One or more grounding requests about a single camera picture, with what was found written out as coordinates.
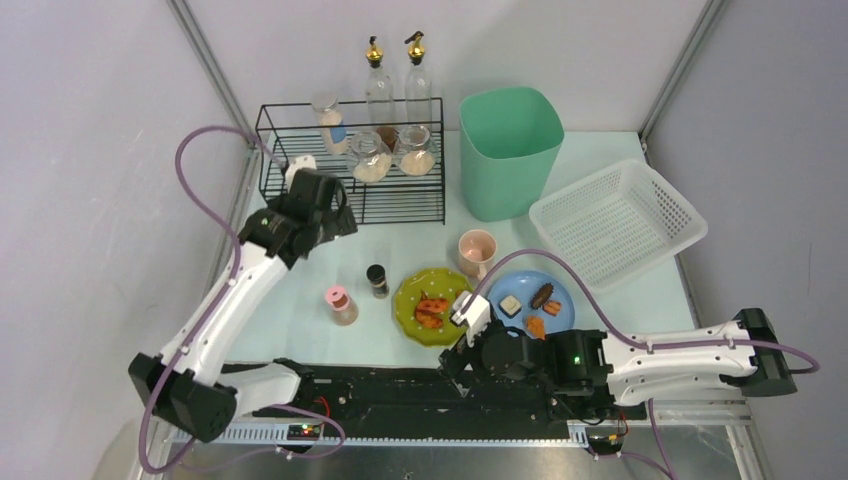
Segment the blue plate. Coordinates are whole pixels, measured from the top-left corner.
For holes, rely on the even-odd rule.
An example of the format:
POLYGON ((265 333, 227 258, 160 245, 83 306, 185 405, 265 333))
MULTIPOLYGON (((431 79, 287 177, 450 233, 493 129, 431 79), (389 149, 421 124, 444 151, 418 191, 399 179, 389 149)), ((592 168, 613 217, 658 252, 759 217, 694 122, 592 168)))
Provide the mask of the blue plate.
POLYGON ((571 330, 575 325, 575 308, 570 293, 561 282, 542 272, 516 271, 506 273, 495 281, 485 298, 492 305, 495 317, 505 327, 518 329, 531 338, 533 337, 524 329, 524 319, 528 315, 535 315, 544 319, 546 336, 571 330), (533 294, 540 286, 548 282, 554 286, 554 293, 550 300, 562 303, 562 310, 557 316, 548 315, 542 308, 533 310, 529 306, 533 294), (507 295, 514 295, 523 305, 522 310, 514 318, 508 318, 499 309, 499 302, 507 295))

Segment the round glass jar silver lid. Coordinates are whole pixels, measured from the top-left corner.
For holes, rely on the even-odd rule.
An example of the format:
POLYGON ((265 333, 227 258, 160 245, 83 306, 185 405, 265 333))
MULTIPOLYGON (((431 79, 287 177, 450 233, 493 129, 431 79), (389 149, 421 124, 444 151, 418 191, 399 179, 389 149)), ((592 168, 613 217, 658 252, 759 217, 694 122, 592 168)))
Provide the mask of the round glass jar silver lid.
POLYGON ((378 183, 388 175, 392 155, 378 133, 361 131, 349 140, 348 166, 360 183, 378 183))

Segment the tall jar blue label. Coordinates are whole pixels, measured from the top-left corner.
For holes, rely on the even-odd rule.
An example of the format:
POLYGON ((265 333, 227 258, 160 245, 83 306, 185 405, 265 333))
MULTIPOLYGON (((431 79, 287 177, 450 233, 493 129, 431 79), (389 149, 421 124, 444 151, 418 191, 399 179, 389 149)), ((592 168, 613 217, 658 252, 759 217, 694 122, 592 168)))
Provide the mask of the tall jar blue label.
POLYGON ((311 107, 320 126, 319 131, 327 152, 331 155, 344 155, 348 150, 347 131, 344 117, 338 109, 336 94, 331 92, 315 94, 311 107))

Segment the small black cap spice bottle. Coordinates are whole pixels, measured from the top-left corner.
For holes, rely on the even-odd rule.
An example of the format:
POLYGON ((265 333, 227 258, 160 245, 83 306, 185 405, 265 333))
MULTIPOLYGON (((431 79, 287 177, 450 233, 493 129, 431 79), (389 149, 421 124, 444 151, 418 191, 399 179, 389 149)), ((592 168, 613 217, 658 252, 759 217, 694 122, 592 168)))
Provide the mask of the small black cap spice bottle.
POLYGON ((366 270, 366 278, 370 284, 372 294, 377 299, 384 299, 389 295, 385 268, 380 264, 372 264, 366 270))

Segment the black wire rack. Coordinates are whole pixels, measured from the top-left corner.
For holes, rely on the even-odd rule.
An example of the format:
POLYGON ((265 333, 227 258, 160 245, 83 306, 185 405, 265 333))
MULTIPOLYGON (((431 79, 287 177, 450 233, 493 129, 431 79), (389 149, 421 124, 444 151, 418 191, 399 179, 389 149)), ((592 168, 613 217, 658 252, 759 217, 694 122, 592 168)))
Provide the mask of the black wire rack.
POLYGON ((303 155, 315 159, 319 171, 339 178, 358 224, 445 222, 445 155, 443 99, 431 100, 431 152, 435 165, 422 176, 403 173, 392 165, 380 181, 366 184, 353 175, 349 153, 331 153, 322 126, 308 102, 269 103, 260 107, 255 131, 272 154, 289 164, 303 155))

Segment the pink lid spice shaker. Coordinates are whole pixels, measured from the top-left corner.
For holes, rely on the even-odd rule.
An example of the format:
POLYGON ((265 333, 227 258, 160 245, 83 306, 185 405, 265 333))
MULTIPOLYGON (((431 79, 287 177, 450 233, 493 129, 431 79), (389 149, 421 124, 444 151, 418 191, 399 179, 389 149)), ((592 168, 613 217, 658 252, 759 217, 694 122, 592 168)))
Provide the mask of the pink lid spice shaker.
POLYGON ((346 288, 340 285, 332 286, 327 289, 324 298, 337 325, 349 326, 357 320, 358 307, 346 288))

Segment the pink mug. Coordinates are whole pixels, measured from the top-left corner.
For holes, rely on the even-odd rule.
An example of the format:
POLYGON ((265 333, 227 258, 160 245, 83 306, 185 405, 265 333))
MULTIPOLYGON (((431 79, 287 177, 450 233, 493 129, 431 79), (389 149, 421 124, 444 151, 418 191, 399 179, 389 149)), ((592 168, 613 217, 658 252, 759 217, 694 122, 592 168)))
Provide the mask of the pink mug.
POLYGON ((469 230, 458 241, 458 266, 468 277, 482 281, 494 265, 497 241, 488 231, 469 230))

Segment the oil bottle gold spout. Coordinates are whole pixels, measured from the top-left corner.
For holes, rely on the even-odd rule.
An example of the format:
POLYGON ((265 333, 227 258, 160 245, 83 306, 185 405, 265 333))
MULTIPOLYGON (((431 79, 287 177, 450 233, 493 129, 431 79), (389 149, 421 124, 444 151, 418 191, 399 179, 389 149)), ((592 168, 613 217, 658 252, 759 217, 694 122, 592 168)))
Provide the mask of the oil bottle gold spout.
POLYGON ((366 49, 366 60, 370 68, 365 87, 366 103, 375 132, 388 149, 393 151, 397 142, 394 90, 391 78, 383 68, 384 52, 376 40, 376 36, 370 36, 366 49))
POLYGON ((424 34, 416 31, 405 40, 410 69, 406 75, 404 93, 406 113, 410 122, 429 125, 432 122, 432 82, 423 61, 426 50, 424 34))

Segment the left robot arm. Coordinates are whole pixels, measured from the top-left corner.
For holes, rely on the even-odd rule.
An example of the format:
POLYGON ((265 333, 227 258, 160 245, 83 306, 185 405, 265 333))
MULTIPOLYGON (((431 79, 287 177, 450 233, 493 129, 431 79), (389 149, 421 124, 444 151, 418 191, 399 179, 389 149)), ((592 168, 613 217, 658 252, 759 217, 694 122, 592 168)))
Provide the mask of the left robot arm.
POLYGON ((128 373, 150 413, 204 443, 246 414, 295 399, 305 371, 272 361, 224 372, 227 355, 271 288, 317 246, 357 230, 343 181, 298 170, 288 191, 248 217, 215 287, 155 356, 128 373))

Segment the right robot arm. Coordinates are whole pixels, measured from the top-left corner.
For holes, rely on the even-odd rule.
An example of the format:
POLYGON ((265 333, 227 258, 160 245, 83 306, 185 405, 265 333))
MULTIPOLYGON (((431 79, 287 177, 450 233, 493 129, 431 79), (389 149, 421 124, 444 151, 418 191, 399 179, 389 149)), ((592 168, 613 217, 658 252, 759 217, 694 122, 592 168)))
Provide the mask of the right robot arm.
POLYGON ((746 397, 794 394, 797 386, 773 326, 759 308, 743 309, 713 327, 623 341, 601 330, 571 329, 535 339, 499 322, 473 342, 461 338, 442 352, 440 372, 460 392, 463 372, 479 381, 535 385, 553 396, 639 406, 684 390, 737 389, 746 397))

